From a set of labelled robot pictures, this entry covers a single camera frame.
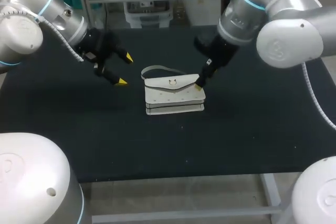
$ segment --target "blue ring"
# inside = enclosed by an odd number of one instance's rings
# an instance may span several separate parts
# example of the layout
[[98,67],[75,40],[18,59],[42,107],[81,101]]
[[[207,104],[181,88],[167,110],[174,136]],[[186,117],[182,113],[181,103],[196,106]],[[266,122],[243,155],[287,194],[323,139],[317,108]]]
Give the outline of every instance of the blue ring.
[[38,13],[39,16],[41,16],[45,10],[48,8],[48,6],[50,5],[51,1],[53,0],[48,0],[48,2],[46,3],[46,5],[42,8],[42,10]]
[[0,63],[2,64],[2,65],[6,65],[6,66],[16,66],[16,65],[19,65],[21,62],[19,62],[19,63],[6,63],[6,62],[3,62],[3,61],[1,61],[0,60]]
[[253,6],[254,8],[257,8],[259,10],[266,10],[264,7],[260,6],[260,5],[256,5],[255,3],[251,2],[250,0],[244,0],[247,4],[249,4],[250,6]]

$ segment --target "robotic arm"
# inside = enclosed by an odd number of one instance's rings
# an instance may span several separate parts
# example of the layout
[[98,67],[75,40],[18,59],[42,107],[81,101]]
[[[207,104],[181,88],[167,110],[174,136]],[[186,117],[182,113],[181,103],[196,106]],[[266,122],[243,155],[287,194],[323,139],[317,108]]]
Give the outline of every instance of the robotic arm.
[[322,7],[318,0],[231,0],[216,34],[195,39],[209,57],[196,84],[203,87],[256,37],[260,57],[276,68],[335,55],[336,8]]
[[15,68],[41,46],[39,23],[49,26],[79,61],[83,56],[94,63],[96,75],[112,84],[126,84],[105,67],[112,53],[133,62],[118,38],[110,31],[88,29],[85,19],[63,0],[0,0],[0,73]]

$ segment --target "black work surface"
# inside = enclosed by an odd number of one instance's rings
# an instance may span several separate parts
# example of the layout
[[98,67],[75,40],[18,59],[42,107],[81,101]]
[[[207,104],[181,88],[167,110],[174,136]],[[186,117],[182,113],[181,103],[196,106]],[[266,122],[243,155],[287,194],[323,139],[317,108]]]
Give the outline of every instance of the black work surface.
[[[113,87],[79,64],[58,40],[8,74],[0,91],[0,132],[53,140],[80,182],[303,171],[336,155],[336,132],[315,108],[301,67],[280,70],[242,48],[205,89],[205,111],[148,116],[140,71],[164,65],[198,73],[206,58],[195,35],[213,28],[119,31],[134,64],[112,59],[129,82]],[[326,114],[336,88],[321,60],[308,64]]]

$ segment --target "gray floor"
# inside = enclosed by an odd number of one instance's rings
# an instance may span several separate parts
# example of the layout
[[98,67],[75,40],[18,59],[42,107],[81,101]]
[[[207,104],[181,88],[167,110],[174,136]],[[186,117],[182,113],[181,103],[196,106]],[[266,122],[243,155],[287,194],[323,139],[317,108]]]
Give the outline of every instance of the gray floor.
[[[323,61],[336,82],[336,56]],[[0,75],[0,86],[4,79],[5,74]],[[282,197],[298,176],[276,174]],[[266,205],[258,175],[145,179],[88,183],[82,187],[93,215]],[[166,223],[270,224],[270,220],[268,216],[255,216],[151,221],[151,224]]]

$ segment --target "white handbag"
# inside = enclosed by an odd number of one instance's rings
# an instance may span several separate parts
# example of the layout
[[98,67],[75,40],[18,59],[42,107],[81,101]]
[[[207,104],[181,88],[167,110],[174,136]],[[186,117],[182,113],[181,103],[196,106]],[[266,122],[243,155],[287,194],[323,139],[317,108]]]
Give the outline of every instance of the white handbag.
[[147,115],[173,114],[193,111],[203,111],[205,93],[196,89],[194,83],[198,74],[146,79],[143,74],[153,70],[163,69],[170,72],[183,72],[164,66],[150,66],[142,70],[141,77],[145,82],[145,100]]

